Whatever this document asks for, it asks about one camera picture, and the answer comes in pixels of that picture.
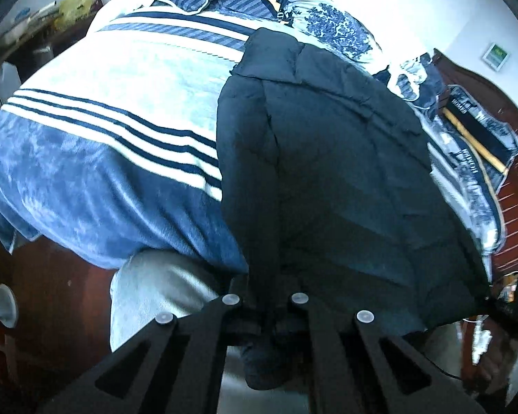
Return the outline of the person's right hand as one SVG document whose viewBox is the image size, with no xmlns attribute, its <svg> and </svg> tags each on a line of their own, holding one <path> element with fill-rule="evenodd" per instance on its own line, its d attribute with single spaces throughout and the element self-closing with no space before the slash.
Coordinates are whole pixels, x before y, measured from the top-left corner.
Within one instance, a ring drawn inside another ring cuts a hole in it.
<svg viewBox="0 0 518 414">
<path fill-rule="evenodd" d="M 508 386 L 509 377 L 518 360 L 518 340 L 513 339 L 496 323 L 487 322 L 491 333 L 488 348 L 475 366 L 475 377 L 481 379 L 483 393 L 492 394 Z"/>
</svg>

